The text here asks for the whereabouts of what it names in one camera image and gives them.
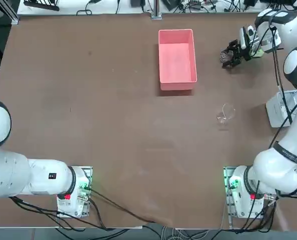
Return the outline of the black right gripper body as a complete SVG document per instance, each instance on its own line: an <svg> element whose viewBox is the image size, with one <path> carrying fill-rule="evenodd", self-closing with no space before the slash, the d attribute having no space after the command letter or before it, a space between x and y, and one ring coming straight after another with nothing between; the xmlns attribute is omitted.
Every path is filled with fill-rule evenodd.
<svg viewBox="0 0 297 240"><path fill-rule="evenodd" d="M243 49L241 46L238 47L238 54L237 59L239 62L244 59L245 61L250 61L252 59L251 57L251 48L248 46L245 49Z"/></svg>

